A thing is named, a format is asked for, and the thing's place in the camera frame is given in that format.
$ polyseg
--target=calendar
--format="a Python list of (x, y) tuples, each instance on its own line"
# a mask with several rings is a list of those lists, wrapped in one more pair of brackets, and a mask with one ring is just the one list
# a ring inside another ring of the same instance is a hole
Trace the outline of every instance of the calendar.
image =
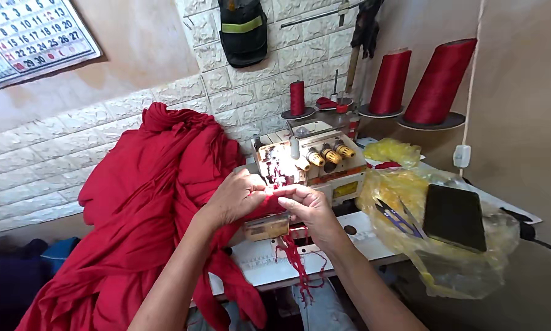
[(69, 0), (0, 0), (0, 88), (100, 55)]

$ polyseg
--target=scissors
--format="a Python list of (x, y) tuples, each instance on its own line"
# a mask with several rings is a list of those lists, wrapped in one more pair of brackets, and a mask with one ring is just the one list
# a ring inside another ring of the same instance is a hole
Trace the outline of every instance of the scissors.
[[(423, 236), (421, 235), (420, 231), (410, 223), (406, 222), (400, 214), (398, 214), (392, 207), (388, 206), (387, 203), (383, 202), (380, 199), (377, 199), (380, 204), (375, 204), (375, 208), (377, 208), (380, 213), (382, 213), (384, 216), (386, 216), (387, 219), (389, 219), (394, 226), (396, 226), (400, 231), (410, 234), (411, 236), (415, 236), (417, 238), (423, 239)], [(406, 206), (404, 206), (404, 210), (406, 214), (409, 217), (412, 217), (410, 211), (406, 209)]]

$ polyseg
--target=plastic bag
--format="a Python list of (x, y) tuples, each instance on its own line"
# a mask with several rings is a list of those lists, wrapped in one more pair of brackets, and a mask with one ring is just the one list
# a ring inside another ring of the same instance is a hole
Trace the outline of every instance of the plastic bag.
[(414, 168), (419, 165), (421, 147), (401, 143), (392, 138), (384, 138), (377, 143), (368, 144), (364, 148), (363, 155), (370, 160), (394, 161), (405, 168)]
[(369, 169), (357, 206), (369, 215), (375, 234), (386, 247), (411, 259), (428, 295), (482, 299), (504, 284), (507, 256), (519, 241), (518, 222), (481, 201), (487, 251), (474, 253), (426, 236), (405, 234), (375, 208), (374, 198), (379, 198), (409, 221), (402, 200), (422, 229), (428, 184), (469, 190), (461, 177), (436, 169)]

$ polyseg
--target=smartphone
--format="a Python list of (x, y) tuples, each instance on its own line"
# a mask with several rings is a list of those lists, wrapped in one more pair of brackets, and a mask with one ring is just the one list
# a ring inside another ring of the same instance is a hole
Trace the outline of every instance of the smartphone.
[(472, 252), (486, 252), (482, 207), (475, 192), (429, 185), (423, 231), (441, 242)]

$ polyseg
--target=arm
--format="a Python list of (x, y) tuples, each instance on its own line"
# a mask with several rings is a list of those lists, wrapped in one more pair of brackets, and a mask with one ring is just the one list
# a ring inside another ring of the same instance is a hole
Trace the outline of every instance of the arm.
[(302, 185), (274, 191), (279, 204), (300, 218), (323, 250), (351, 301), (370, 330), (412, 331), (427, 328), (397, 299), (359, 252), (328, 205), (324, 193)]
[(265, 200), (265, 183), (247, 169), (230, 174), (208, 203), (194, 215), (183, 238), (163, 268), (129, 331), (179, 330), (188, 315), (193, 290), (208, 258), (214, 232), (249, 214)]

